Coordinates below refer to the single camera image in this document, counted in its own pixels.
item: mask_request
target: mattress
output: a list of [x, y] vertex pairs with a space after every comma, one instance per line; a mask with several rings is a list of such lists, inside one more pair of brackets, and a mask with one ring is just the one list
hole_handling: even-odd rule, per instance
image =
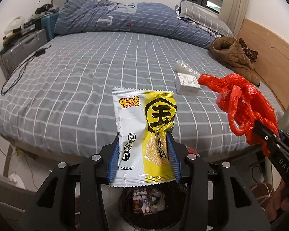
[[[179, 40], [131, 32], [58, 36], [45, 46], [5, 96], [0, 95], [0, 134], [53, 152], [88, 157], [112, 143], [116, 121], [112, 88], [174, 91], [173, 137], [202, 155], [248, 146], [231, 133], [217, 93], [201, 86], [198, 96], [178, 95], [176, 60], [200, 73], [231, 73], [209, 51]], [[17, 78], [15, 73], [6, 87]], [[280, 118], [283, 111], [264, 84], [260, 91]]]

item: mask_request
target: beige curtain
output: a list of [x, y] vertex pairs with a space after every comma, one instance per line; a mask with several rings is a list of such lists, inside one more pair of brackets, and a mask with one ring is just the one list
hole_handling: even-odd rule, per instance
[[238, 35], [249, 0], [223, 0], [219, 19], [225, 22], [235, 36]]

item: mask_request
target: small cardboard box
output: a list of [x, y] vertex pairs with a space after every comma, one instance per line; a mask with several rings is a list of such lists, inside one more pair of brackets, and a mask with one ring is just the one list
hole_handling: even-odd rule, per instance
[[182, 95], [196, 96], [200, 90], [197, 78], [193, 75], [178, 73], [176, 80], [176, 92]]

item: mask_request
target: silver screw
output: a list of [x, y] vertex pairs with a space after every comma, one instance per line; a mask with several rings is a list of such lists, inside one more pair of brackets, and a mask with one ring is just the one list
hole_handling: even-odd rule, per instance
[[99, 154], [92, 156], [92, 160], [94, 160], [94, 161], [98, 161], [99, 159], [101, 159], [101, 156]]
[[66, 163], [65, 162], [60, 162], [58, 164], [58, 168], [65, 168], [66, 167]]
[[227, 161], [223, 161], [222, 165], [223, 165], [223, 167], [225, 167], [225, 168], [229, 168], [229, 167], [230, 167], [230, 163], [227, 162]]
[[197, 155], [195, 155], [195, 154], [188, 154], [188, 155], [187, 155], [187, 158], [190, 159], [190, 160], [196, 160]]

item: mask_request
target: human hand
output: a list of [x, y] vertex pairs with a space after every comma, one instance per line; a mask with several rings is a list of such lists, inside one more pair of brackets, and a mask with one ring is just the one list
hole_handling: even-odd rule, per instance
[[269, 221], [274, 221], [277, 218], [277, 211], [281, 208], [285, 212], [289, 212], [289, 197], [281, 199], [282, 191], [285, 189], [286, 185], [283, 179], [281, 183], [273, 194], [271, 201], [265, 209], [265, 215]]

